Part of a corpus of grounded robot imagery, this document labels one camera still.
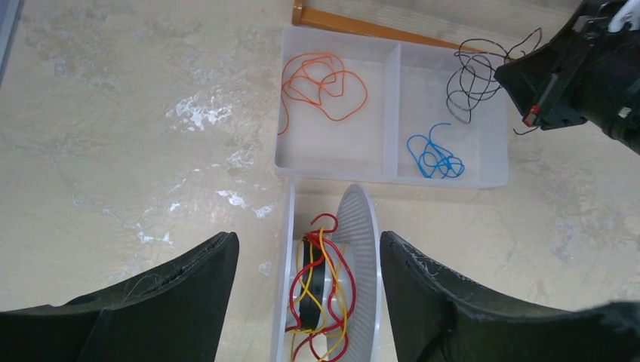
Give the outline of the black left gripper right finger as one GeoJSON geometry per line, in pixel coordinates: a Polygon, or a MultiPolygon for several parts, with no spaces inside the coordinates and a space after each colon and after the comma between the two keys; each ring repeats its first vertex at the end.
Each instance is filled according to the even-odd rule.
{"type": "Polygon", "coordinates": [[[400,361],[637,361],[639,304],[565,311],[485,287],[395,232],[380,261],[400,361]]]}

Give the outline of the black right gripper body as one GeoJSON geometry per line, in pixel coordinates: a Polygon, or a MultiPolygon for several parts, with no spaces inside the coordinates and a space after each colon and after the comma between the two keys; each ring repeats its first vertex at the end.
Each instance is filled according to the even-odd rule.
{"type": "Polygon", "coordinates": [[[590,16],[585,34],[590,53],[571,105],[605,135],[638,152],[639,30],[625,26],[620,32],[608,31],[625,2],[584,1],[570,17],[590,16]]]}

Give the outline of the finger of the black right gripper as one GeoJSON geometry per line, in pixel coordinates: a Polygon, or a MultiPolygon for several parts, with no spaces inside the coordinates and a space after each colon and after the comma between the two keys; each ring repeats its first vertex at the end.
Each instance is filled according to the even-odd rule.
{"type": "Polygon", "coordinates": [[[571,100],[590,53],[589,22],[588,15],[571,18],[544,46],[497,69],[495,78],[526,126],[554,130],[587,122],[571,100]]]}

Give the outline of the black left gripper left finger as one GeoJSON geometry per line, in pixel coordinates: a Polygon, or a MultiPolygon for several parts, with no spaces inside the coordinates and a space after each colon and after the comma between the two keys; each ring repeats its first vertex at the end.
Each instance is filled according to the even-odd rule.
{"type": "Polygon", "coordinates": [[[213,361],[238,263],[234,232],[59,305],[1,314],[3,361],[213,361]]]}

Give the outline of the white plastic cable spool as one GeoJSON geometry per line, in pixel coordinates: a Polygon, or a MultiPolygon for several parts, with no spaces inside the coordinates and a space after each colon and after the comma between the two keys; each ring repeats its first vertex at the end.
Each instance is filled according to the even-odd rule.
{"type": "Polygon", "coordinates": [[[359,184],[337,211],[307,213],[288,182],[275,295],[271,361],[374,361],[380,331],[380,232],[359,184]]]}

